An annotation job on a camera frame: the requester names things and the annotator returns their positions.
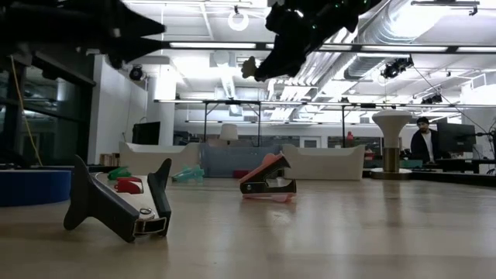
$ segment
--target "glass wall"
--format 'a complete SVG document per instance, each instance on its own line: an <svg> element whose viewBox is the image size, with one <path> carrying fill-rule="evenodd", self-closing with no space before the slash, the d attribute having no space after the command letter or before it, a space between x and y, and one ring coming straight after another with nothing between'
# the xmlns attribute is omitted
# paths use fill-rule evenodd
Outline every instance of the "glass wall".
<svg viewBox="0 0 496 279"><path fill-rule="evenodd" d="M15 68L24 112L15 85L9 83L14 82L12 71L6 67L0 71L0 147L30 164L38 164L36 150L44 166L72 165L75 154L86 160L92 87L64 80L60 76L67 72L54 67Z"/></svg>
<svg viewBox="0 0 496 279"><path fill-rule="evenodd" d="M0 137L3 132L3 124L5 122L5 106L0 105Z"/></svg>
<svg viewBox="0 0 496 279"><path fill-rule="evenodd" d="M50 76L36 67L26 69L24 102L40 109L80 118L84 94L77 85Z"/></svg>
<svg viewBox="0 0 496 279"><path fill-rule="evenodd" d="M7 97L7 87L9 86L9 73L0 69L0 98Z"/></svg>
<svg viewBox="0 0 496 279"><path fill-rule="evenodd" d="M72 165L78 153L78 124L42 113L25 111L33 142L26 125L20 132L19 152L29 162L37 162L33 143L43 164Z"/></svg>

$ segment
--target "white lamp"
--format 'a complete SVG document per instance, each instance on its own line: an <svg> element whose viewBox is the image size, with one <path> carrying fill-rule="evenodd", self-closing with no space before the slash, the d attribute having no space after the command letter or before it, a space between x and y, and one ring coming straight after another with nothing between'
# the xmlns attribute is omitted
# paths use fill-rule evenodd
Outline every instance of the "white lamp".
<svg viewBox="0 0 496 279"><path fill-rule="evenodd" d="M400 141L401 129L412 119L410 112L402 110L384 110L372 115L372 120L381 128L384 135L383 166L382 169L372 170L372 177L377 174L381 179L402 179L409 174L400 169Z"/></svg>
<svg viewBox="0 0 496 279"><path fill-rule="evenodd" d="M220 140L238 140L238 126L234 124L223 124L220 130Z"/></svg>

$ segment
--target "man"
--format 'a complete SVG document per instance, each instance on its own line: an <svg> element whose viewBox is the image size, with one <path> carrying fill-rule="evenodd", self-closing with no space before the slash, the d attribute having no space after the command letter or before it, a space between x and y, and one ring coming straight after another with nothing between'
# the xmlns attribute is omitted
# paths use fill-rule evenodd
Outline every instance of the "man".
<svg viewBox="0 0 496 279"><path fill-rule="evenodd" d="M429 129L429 120L426 117L417 120L417 127L418 131L412 137L412 159L435 163L436 159L441 158L438 133Z"/></svg>

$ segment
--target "wooden table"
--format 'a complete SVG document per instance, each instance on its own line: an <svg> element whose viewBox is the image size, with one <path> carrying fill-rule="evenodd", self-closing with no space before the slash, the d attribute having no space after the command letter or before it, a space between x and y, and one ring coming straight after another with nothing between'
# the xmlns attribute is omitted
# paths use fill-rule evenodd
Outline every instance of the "wooden table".
<svg viewBox="0 0 496 279"><path fill-rule="evenodd" d="M236 181L172 184L167 239L128 244L68 203L0 208L0 278L495 278L496 192L428 181L299 181L290 204Z"/></svg>

